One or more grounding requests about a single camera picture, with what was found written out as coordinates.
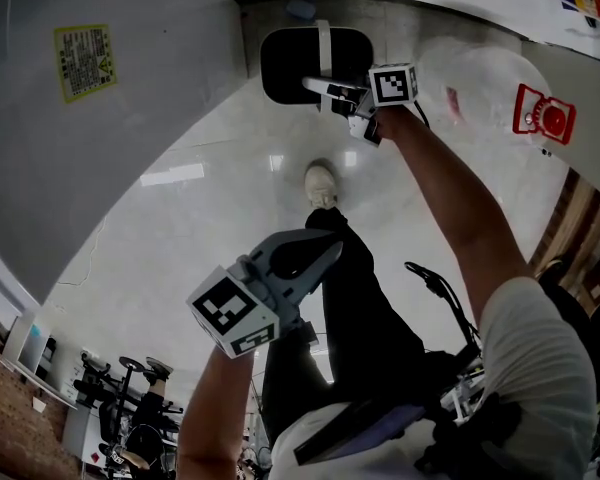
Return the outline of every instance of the tiled floor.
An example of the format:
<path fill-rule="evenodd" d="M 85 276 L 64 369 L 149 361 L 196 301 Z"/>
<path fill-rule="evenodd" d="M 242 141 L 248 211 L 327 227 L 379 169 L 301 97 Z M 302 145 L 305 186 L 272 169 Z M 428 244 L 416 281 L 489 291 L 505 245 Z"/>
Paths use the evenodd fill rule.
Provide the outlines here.
<path fill-rule="evenodd" d="M 278 27 L 300 24 L 284 13 L 285 3 L 244 7 L 252 78 L 122 197 L 45 306 L 54 335 L 111 363 L 119 355 L 152 355 L 172 364 L 176 372 L 167 394 L 180 403 L 186 403 L 212 348 L 186 298 L 216 265 L 230 265 L 274 231 L 303 225 L 309 213 L 303 175 L 319 157 L 338 169 L 341 208 L 374 253 L 378 278 L 395 310 L 427 348 L 456 352 L 462 344 L 445 303 L 402 266 L 411 260 L 439 272 L 468 311 L 451 251 L 394 145 L 383 142 L 373 149 L 350 138 L 341 117 L 321 116 L 310 106 L 279 106 L 263 94 L 260 41 Z M 517 38 L 498 30 L 423 8 L 372 0 L 316 4 L 319 18 L 365 32 L 377 63 L 414 60 L 424 39 L 443 34 L 513 50 L 520 46 Z M 497 133 L 484 136 L 456 125 L 428 101 L 424 95 L 433 130 L 491 189 L 529 258 L 567 167 Z M 317 331 L 324 330 L 319 290 L 305 300 L 302 312 Z M 265 350 L 254 373 L 264 369 L 264 359 Z M 326 355 L 317 355 L 316 361 L 329 376 Z M 256 380 L 259 385 L 262 375 Z"/>

